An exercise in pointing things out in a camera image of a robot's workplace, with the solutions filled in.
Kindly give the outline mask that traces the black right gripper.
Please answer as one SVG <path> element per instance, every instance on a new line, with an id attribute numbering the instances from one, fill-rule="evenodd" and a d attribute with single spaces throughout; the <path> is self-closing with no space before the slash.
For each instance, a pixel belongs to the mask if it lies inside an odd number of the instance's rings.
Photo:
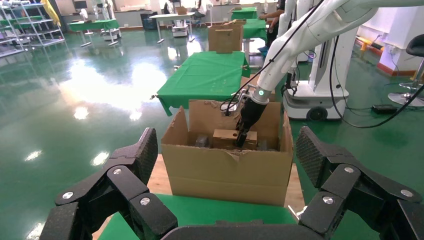
<path id="1" fill-rule="evenodd" d="M 237 122 L 236 130 L 238 131 L 234 145 L 237 148 L 242 148 L 250 128 L 260 119 L 263 114 L 266 104 L 259 104 L 248 98 L 242 109 L 240 110 L 240 119 Z"/>

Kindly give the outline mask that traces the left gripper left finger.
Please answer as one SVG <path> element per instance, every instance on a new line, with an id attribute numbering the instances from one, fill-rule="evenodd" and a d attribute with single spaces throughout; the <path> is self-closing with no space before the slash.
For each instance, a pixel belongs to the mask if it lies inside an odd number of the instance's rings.
<path id="1" fill-rule="evenodd" d="M 178 220 L 147 186 L 157 157 L 156 130 L 146 128 L 137 143 L 116 149 L 100 170 L 56 197 L 40 238 L 90 240 L 119 213 L 139 239 L 162 239 Z"/>

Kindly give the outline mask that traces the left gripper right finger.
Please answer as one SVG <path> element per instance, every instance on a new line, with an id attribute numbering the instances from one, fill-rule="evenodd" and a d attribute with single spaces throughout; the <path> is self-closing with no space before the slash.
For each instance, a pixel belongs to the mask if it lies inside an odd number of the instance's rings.
<path id="1" fill-rule="evenodd" d="M 296 156 L 316 195 L 299 224 L 330 239 L 347 211 L 358 216 L 382 240 L 424 237 L 423 198 L 415 190 L 366 168 L 344 147 L 325 143 L 304 126 Z"/>

